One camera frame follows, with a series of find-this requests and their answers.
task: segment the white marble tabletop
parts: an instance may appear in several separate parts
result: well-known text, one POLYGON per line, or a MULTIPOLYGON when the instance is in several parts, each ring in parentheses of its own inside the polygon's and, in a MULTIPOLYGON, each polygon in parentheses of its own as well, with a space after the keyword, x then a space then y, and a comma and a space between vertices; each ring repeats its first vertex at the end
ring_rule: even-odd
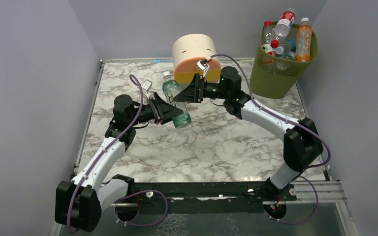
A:
MULTIPOLYGON (((241 61, 240 64, 249 76, 253 62, 241 61)), ((221 62, 222 67, 227 65, 235 66, 228 61, 221 62)), ((164 99, 162 73, 172 70, 171 62, 105 64, 79 171, 100 147, 113 117, 115 97, 128 94, 133 100, 140 100, 139 90, 129 80, 129 75, 134 74, 141 83, 151 80, 151 91, 157 91, 164 99)), ((242 90, 248 91, 245 81, 242 90)), ((296 86, 283 99, 255 97, 280 113, 305 117, 296 86)), ((264 181, 283 162, 282 141, 260 126, 237 119, 208 99, 202 104, 188 104, 187 108, 192 118, 189 127, 176 129, 170 122, 138 129, 133 143, 114 164, 105 181, 116 174, 133 177, 138 182, 264 181)), ((325 179, 322 168, 306 170, 303 176, 325 179)))

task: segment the screw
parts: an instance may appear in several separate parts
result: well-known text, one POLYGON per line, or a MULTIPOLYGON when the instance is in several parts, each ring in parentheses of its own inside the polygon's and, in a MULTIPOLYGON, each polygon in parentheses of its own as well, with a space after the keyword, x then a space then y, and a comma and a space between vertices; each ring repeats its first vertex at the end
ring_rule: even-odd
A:
POLYGON ((147 196, 148 198, 151 198, 151 197, 153 196, 153 192, 147 192, 147 193, 146 193, 146 196, 147 196))
POLYGON ((292 196, 296 196, 296 189, 294 189, 294 188, 289 189, 289 193, 290 193, 292 196))

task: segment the orange bottle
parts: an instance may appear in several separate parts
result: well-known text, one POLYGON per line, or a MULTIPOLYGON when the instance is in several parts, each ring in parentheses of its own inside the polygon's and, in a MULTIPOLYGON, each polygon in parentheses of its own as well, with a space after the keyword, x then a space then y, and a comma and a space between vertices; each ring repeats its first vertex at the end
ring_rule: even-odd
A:
POLYGON ((312 28, 308 18, 302 18, 301 26, 296 30, 296 55, 295 61, 311 60, 311 36, 312 28))

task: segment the white wall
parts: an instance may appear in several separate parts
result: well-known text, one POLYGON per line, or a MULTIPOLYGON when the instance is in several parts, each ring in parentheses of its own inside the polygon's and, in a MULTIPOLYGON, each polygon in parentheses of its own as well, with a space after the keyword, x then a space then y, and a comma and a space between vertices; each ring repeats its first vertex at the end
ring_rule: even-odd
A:
POLYGON ((328 0, 313 28, 320 54, 299 81, 302 98, 359 235, 378 235, 378 1, 328 0))
POLYGON ((98 65, 67 0, 0 0, 0 235, 48 235, 98 65))
POLYGON ((103 59, 171 57, 190 33, 209 35, 217 52, 254 57, 263 22, 289 7, 313 23, 326 0, 69 0, 103 59))

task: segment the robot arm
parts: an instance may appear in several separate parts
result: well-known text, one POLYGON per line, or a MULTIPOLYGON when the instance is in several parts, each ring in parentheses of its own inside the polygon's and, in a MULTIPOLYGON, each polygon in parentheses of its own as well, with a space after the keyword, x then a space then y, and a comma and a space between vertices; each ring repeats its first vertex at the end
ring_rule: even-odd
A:
MULTIPOLYGON (((204 70, 204 75, 206 75, 209 68, 206 61, 200 61, 198 66, 204 70)), ((164 124, 171 121, 174 116, 183 113, 182 110, 164 102, 157 93, 154 93, 153 96, 152 99, 148 100, 147 105, 143 105, 143 109, 133 125, 149 120, 154 120, 157 124, 164 124)), ((224 99, 224 107, 231 115, 253 122, 283 141, 284 163, 265 181, 265 188, 262 190, 263 194, 269 199, 277 199, 285 194, 288 184, 322 153, 322 144, 318 139, 298 126, 287 122, 294 120, 293 118, 266 108, 260 103, 261 108, 258 108, 253 103, 252 98, 241 91, 241 77, 234 67, 227 66, 221 70, 218 84, 208 83, 204 77, 195 74, 191 84, 176 95, 174 100, 200 103, 203 98, 224 99), (285 120, 275 118, 269 114, 269 111, 285 118, 285 120)), ((56 189, 55 220, 57 223, 66 225, 69 204, 74 197, 70 225, 91 232, 98 224, 101 213, 108 206, 135 192, 135 189, 133 189, 134 179, 122 175, 116 175, 103 187, 100 186, 112 165, 132 143, 136 134, 135 128, 129 129, 106 152, 105 149, 132 122, 138 110, 135 106, 139 105, 128 95, 120 95, 115 98, 114 118, 109 124, 101 147, 83 171, 78 173, 71 182, 62 181, 56 189), (83 179, 84 181, 80 186, 77 186, 83 179), (77 195, 73 196, 76 188, 78 189, 77 195)), ((317 133, 312 120, 305 118, 298 122, 317 133)))
MULTIPOLYGON (((231 115, 253 122, 281 139, 284 163, 266 180, 265 192, 267 195, 279 196, 287 189, 288 184, 303 173, 322 153, 321 141, 298 126, 287 122, 297 119, 280 114, 255 100, 255 103, 260 105, 257 107, 252 100, 254 98, 241 90, 241 77, 236 68, 224 67, 218 84, 206 82, 205 72, 208 71, 208 60, 208 58, 200 60, 197 64, 204 71, 204 76, 195 74, 189 86, 173 100, 200 103, 203 98, 224 99, 223 105, 231 115)), ((305 118, 297 122, 318 134, 311 119, 305 118)))
MULTIPOLYGON (((134 179, 122 175, 116 175, 103 187, 100 186, 113 164, 126 152, 134 140, 135 128, 129 129, 109 149, 106 147, 133 121, 138 110, 135 106, 139 105, 128 95, 120 95, 115 98, 114 118, 109 123, 101 147, 71 182, 62 181, 56 189, 55 221, 57 223, 67 224, 69 204, 74 197, 70 225, 91 232, 108 206, 119 198, 133 193, 134 179), (78 187, 77 195, 73 196, 76 187, 78 187)), ((154 120, 156 124, 165 124, 170 122, 173 117, 183 114, 182 110, 163 101, 156 92, 153 94, 153 98, 148 100, 148 104, 142 105, 142 107, 141 113, 133 125, 150 120, 154 120)))

